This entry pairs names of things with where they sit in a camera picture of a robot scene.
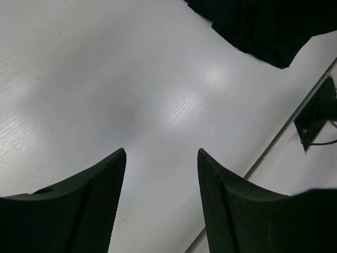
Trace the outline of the black pleated skirt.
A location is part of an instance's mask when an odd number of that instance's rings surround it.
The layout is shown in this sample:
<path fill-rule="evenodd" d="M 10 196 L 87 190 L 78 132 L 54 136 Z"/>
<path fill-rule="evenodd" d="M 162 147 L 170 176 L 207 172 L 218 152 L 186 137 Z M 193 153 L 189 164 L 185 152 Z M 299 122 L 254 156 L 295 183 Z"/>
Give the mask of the black pleated skirt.
<path fill-rule="evenodd" d="M 279 69 L 314 36 L 336 31 L 336 1 L 187 1 L 238 50 Z"/>

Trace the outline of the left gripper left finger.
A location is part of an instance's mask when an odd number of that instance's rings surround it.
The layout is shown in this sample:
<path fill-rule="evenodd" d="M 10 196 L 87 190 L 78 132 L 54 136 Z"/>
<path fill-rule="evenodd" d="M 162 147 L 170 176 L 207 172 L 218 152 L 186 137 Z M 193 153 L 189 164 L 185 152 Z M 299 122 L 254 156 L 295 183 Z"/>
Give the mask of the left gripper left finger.
<path fill-rule="evenodd" d="M 1 252 L 108 252 L 126 153 L 32 194 L 1 198 Z"/>

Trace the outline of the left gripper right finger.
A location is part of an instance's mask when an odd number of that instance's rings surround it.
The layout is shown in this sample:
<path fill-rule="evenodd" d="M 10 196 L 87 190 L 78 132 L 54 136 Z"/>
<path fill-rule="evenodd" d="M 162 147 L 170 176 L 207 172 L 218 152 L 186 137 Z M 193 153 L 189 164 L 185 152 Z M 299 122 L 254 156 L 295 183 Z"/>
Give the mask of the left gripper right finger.
<path fill-rule="evenodd" d="M 293 196 L 259 187 L 200 149 L 197 172 L 210 252 L 336 252 L 336 190 Z"/>

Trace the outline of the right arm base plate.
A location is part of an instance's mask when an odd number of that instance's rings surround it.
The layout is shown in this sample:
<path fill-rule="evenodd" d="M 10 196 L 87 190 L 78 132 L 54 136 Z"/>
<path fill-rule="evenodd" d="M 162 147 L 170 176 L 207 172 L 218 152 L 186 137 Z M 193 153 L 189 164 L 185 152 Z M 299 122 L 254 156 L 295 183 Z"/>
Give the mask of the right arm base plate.
<path fill-rule="evenodd" d="M 318 145 L 314 140 L 327 122 L 336 122 L 336 87 L 328 77 L 295 119 L 304 151 Z"/>

